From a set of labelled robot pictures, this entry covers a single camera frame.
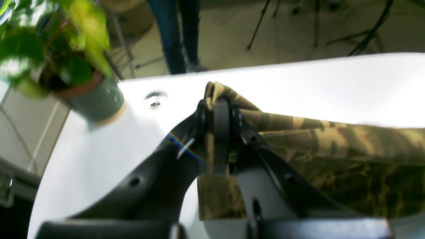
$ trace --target terracotta pot rim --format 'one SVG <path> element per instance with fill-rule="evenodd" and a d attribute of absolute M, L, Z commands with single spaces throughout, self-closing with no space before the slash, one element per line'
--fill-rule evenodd
<path fill-rule="evenodd" d="M 103 78 L 104 76 L 102 73 L 94 71 L 90 82 L 76 85 L 61 91 L 52 91 L 52 94 L 62 99 L 79 97 L 93 90 L 103 80 Z"/>

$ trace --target white tabletop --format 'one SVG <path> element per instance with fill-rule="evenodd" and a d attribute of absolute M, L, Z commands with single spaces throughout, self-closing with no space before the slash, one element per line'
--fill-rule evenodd
<path fill-rule="evenodd" d="M 424 66 L 425 54 L 384 54 L 126 80 L 119 86 L 128 107 L 117 121 L 91 128 L 70 113 L 44 172 L 28 238 L 35 237 L 43 221 L 80 212 L 112 190 L 196 110 L 209 81 L 233 88 L 264 112 L 424 127 Z M 164 91 L 168 98 L 160 109 L 151 110 L 143 98 L 155 90 Z M 198 221 L 197 203 L 194 182 L 180 220 L 190 238 L 241 235 L 243 222 L 235 221 L 233 234 L 215 236 L 216 222 Z"/>

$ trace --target grey plant pot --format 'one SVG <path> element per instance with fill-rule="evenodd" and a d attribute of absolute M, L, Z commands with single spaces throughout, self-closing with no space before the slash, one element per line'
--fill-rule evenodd
<path fill-rule="evenodd" d="M 54 95 L 89 122 L 111 121 L 123 110 L 124 95 L 112 79 L 94 75 L 93 82 Z"/>

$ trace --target jeans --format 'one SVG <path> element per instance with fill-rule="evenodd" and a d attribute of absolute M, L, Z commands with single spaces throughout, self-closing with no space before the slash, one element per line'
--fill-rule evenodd
<path fill-rule="evenodd" d="M 149 0 L 161 33 L 162 48 L 170 74 L 186 73 L 181 52 L 176 0 Z M 201 0 L 179 0 L 183 43 L 190 63 L 198 64 L 199 10 Z"/>

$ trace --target camouflage fabric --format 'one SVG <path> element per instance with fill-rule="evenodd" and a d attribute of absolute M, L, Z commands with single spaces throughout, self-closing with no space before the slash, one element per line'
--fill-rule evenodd
<path fill-rule="evenodd" d="M 268 144 L 317 189 L 369 216 L 397 218 L 425 211 L 425 129 L 384 128 L 261 112 L 219 83 L 209 105 L 238 104 Z M 246 217 L 235 178 L 198 178 L 200 220 Z"/>

